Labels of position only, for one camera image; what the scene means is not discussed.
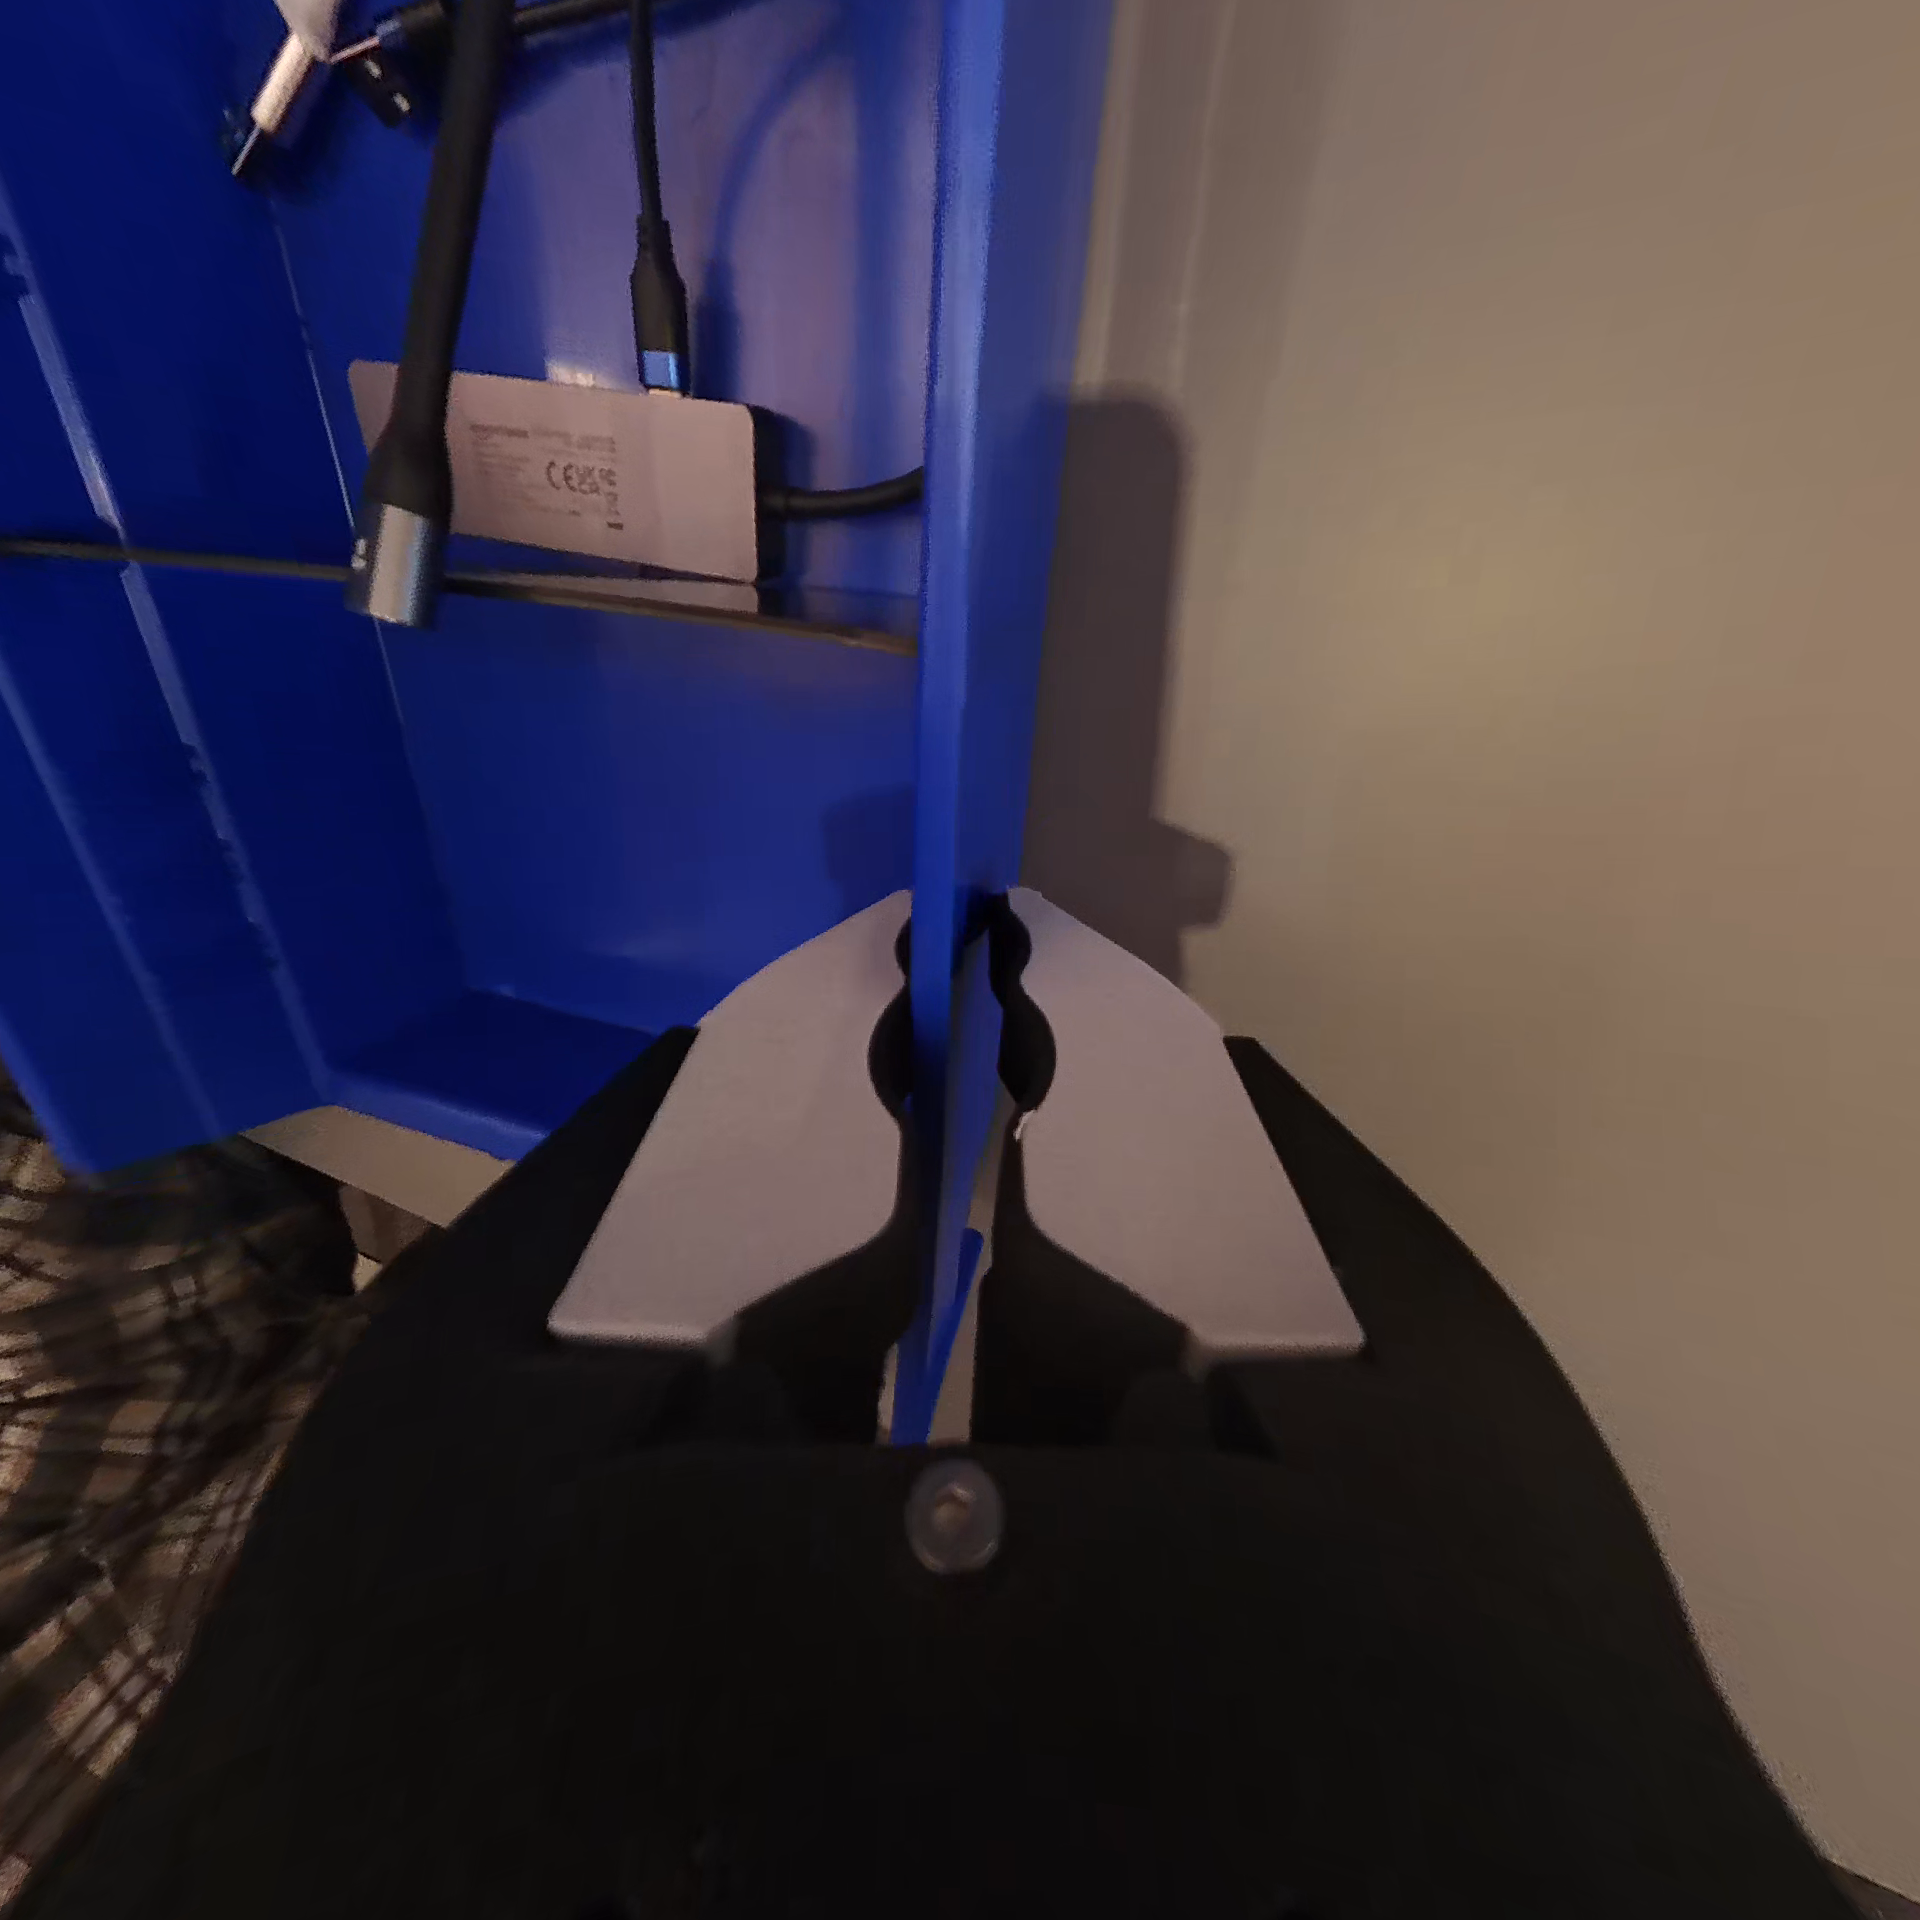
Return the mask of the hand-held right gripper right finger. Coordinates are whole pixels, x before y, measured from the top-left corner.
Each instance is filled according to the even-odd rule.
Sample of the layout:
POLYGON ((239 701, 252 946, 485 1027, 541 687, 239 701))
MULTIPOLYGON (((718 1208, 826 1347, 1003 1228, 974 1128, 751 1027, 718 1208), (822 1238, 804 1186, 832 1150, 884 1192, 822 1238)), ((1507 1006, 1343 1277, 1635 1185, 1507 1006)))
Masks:
POLYGON ((1356 1313, 1221 1027, 1041 894, 1008 903, 1032 942, 1021 985, 1054 1040, 1021 1125, 1036 1228, 1174 1319, 1200 1363, 1356 1357, 1356 1313))

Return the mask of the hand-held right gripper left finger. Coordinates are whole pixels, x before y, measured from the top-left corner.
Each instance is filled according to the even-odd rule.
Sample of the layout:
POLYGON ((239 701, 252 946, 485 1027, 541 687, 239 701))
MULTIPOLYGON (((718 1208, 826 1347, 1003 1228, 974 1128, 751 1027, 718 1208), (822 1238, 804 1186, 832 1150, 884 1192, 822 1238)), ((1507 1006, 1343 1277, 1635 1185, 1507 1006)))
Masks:
POLYGON ((567 1342, 706 1347, 869 1245, 901 1185, 871 1064, 905 988, 898 888, 752 972, 696 1027, 547 1317, 567 1342))

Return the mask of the blue plastic bin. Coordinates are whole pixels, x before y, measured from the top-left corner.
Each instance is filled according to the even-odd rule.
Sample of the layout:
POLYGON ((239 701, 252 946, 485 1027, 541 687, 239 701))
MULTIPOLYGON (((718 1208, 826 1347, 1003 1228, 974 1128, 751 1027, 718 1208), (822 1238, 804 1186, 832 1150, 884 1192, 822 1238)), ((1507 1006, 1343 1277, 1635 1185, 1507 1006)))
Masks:
MULTIPOLYGON (((452 369, 649 391, 624 3, 522 44, 452 369)), ((72 1165, 339 1106, 519 1156, 898 888, 923 1437, 974 1273, 977 920, 1019 877, 1113 3, 660 3, 690 391, 765 420, 783 594, 660 617, 4 561, 4 1062, 72 1165)), ((230 171, 277 3, 4 3, 4 536, 349 566, 446 81, 230 171)), ((452 570, 684 581, 448 534, 452 570)))

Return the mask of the grey usb hub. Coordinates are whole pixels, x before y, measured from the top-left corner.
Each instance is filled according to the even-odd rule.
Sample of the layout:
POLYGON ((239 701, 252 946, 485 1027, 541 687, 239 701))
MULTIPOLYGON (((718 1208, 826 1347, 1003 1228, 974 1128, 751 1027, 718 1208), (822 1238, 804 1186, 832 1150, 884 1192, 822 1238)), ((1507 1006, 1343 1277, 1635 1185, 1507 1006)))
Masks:
POLYGON ((451 532, 749 585, 767 567, 765 420, 743 402, 510 374, 451 378, 451 532))

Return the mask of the black usb cable blue plugs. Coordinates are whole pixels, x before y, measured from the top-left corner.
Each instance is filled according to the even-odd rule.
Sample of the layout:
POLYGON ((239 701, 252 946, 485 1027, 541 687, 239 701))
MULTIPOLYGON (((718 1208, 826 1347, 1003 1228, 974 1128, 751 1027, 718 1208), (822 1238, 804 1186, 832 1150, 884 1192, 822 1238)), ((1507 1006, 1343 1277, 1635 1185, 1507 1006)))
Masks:
POLYGON ((656 7, 628 1, 636 258, 631 273, 636 372, 646 390, 690 391, 690 311, 676 261, 660 171, 656 7))

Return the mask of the black cable grey plugs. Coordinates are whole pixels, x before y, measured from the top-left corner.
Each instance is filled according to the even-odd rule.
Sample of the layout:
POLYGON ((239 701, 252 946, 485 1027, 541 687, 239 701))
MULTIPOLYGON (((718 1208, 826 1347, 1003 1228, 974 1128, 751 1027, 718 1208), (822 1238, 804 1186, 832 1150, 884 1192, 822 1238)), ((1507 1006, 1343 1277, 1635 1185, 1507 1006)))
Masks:
POLYGON ((451 377, 514 38, 512 1, 451 13, 451 67, 388 417, 361 488, 347 601, 375 622, 435 623, 451 534, 451 377))

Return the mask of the black bin divider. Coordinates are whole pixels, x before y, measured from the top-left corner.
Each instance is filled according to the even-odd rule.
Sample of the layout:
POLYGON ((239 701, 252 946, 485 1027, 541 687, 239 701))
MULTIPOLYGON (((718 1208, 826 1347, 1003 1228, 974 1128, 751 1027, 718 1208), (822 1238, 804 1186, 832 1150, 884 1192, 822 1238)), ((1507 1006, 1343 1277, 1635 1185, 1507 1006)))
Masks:
MULTIPOLYGON (((4 561, 142 566, 217 579, 335 585, 349 590, 353 572, 344 564, 308 564, 218 555, 191 548, 139 547, 110 539, 57 539, 4 536, 4 561)), ((660 617, 718 629, 799 636, 849 648, 913 660, 920 653, 917 606, 901 595, 783 594, 684 581, 639 581, 577 572, 452 570, 444 598, 567 608, 631 617, 660 617)))

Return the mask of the person's plaid shirt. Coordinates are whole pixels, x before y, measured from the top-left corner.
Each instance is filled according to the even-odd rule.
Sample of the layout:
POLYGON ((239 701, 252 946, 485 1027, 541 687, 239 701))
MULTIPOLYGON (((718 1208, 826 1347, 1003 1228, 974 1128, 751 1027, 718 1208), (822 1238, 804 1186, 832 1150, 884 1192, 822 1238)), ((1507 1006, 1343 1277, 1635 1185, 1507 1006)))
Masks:
POLYGON ((4 1082, 3 1907, 80 1838, 368 1321, 341 1183, 230 1138, 61 1164, 4 1082))

